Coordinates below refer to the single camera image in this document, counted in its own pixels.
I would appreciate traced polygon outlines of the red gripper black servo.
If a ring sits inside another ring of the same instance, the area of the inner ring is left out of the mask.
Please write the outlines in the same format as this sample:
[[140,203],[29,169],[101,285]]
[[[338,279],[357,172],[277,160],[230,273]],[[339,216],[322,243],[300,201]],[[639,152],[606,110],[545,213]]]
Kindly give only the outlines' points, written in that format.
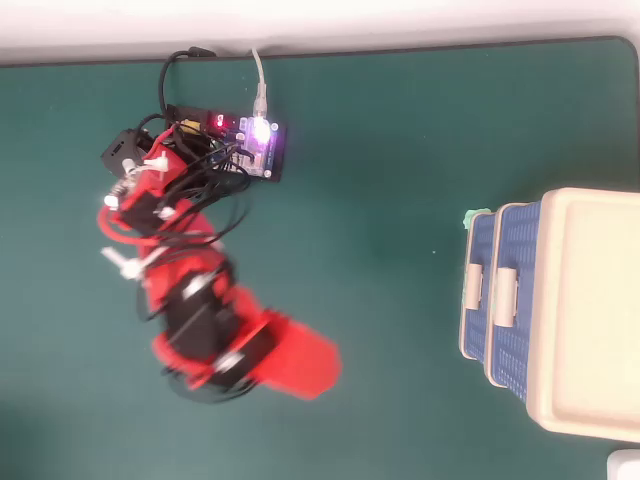
[[[154,351],[174,392],[192,401],[231,401],[258,381],[302,400],[328,392],[342,373],[337,345],[285,315],[252,330],[213,289],[212,273],[189,273],[169,291],[165,331]],[[258,367],[258,381],[252,371]]]

